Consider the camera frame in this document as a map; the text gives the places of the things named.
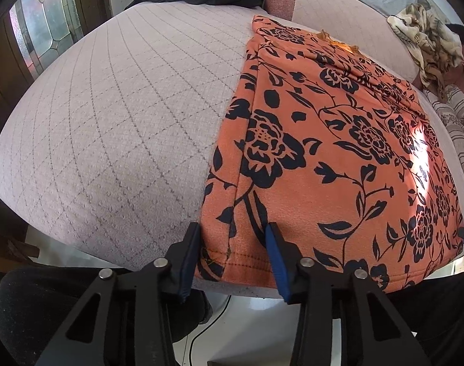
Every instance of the orange garment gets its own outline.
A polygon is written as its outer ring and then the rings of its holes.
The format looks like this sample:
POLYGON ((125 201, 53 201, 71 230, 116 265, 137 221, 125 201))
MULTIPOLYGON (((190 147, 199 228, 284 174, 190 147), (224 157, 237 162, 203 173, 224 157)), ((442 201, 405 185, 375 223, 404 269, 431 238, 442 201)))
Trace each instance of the orange garment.
POLYGON ((410 84, 362 55, 256 16, 219 132, 197 273, 274 287, 264 228, 387 291, 462 249, 455 185, 410 84))

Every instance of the person's leg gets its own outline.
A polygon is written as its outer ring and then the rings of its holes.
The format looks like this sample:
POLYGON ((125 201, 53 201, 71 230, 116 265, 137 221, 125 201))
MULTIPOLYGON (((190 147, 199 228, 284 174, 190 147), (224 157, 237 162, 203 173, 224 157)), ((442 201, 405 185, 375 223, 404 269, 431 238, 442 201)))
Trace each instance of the person's leg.
MULTIPOLYGON (((25 267, 0 283, 0 340, 21 366, 32 366, 100 268, 25 267)), ((121 274, 124 269, 116 270, 121 274)), ((206 317, 208 301, 192 290, 184 304, 169 307, 173 342, 206 317)))
POLYGON ((446 364, 464 340, 464 272, 424 280, 387 296, 417 333, 433 365, 446 364))

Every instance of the metal rivet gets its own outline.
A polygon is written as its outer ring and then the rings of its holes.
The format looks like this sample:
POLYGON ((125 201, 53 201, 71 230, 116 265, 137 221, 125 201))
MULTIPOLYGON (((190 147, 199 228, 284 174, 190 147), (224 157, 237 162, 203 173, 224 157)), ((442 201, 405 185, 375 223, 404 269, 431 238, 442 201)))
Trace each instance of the metal rivet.
POLYGON ((100 279, 109 279, 111 278, 113 275, 113 271, 110 270, 109 268, 104 268, 103 270, 100 270, 100 272, 98 273, 98 276, 100 277, 100 279))
POLYGON ((361 269, 355 270, 354 275, 356 278, 359 278, 359 279, 366 279, 368 277, 368 273, 361 269))
POLYGON ((315 260, 310 257, 304 257, 300 260, 300 264, 304 267, 313 267, 315 260))
POLYGON ((164 257, 160 257, 159 259, 154 260, 154 267, 157 268, 162 268, 166 267, 168 265, 168 259, 165 259, 164 257))

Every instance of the white floor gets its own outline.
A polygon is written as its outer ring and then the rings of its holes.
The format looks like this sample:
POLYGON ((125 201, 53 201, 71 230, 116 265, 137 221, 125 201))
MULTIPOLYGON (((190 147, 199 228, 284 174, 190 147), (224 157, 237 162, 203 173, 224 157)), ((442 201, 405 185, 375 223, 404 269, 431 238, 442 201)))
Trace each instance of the white floor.
MULTIPOLYGON (((42 234, 33 227, 27 243, 40 249, 35 261, 58 266, 113 267, 106 261, 42 234)), ((430 278, 464 271, 464 257, 435 271, 430 278)), ((224 309, 228 296, 207 293, 214 313, 206 325, 200 325, 188 337, 174 344, 174 353, 182 366, 206 366, 217 361, 221 366, 289 365, 298 321, 299 306, 282 300, 232 296, 224 314, 194 342, 224 309)), ((340 324, 333 323, 332 366, 340 365, 340 324)))

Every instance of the black cable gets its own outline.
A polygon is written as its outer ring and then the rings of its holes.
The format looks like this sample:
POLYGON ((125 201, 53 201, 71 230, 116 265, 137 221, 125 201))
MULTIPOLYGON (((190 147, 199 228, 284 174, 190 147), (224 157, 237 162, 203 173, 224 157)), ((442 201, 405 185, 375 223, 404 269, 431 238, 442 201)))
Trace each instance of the black cable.
POLYGON ((224 307, 224 309, 222 310, 222 312, 220 313, 220 315, 217 316, 217 317, 214 319, 214 321, 213 321, 210 325, 208 325, 205 329, 203 329, 200 333, 198 333, 198 334, 193 338, 193 340, 191 340, 191 344, 190 344, 190 353, 189 353, 189 355, 188 355, 188 362, 189 362, 190 366, 193 366, 193 365, 191 364, 191 350, 193 349, 193 343, 195 342, 195 340, 196 340, 198 337, 200 337, 200 336, 201 336, 203 333, 205 333, 209 328, 211 328, 212 325, 213 325, 215 322, 217 322, 218 319, 224 314, 225 310, 226 310, 227 307, 229 306, 229 303, 230 303, 230 299, 231 299, 231 298, 232 298, 232 296, 229 296, 229 298, 227 299, 227 302, 226 302, 226 304, 225 304, 225 307, 224 307))

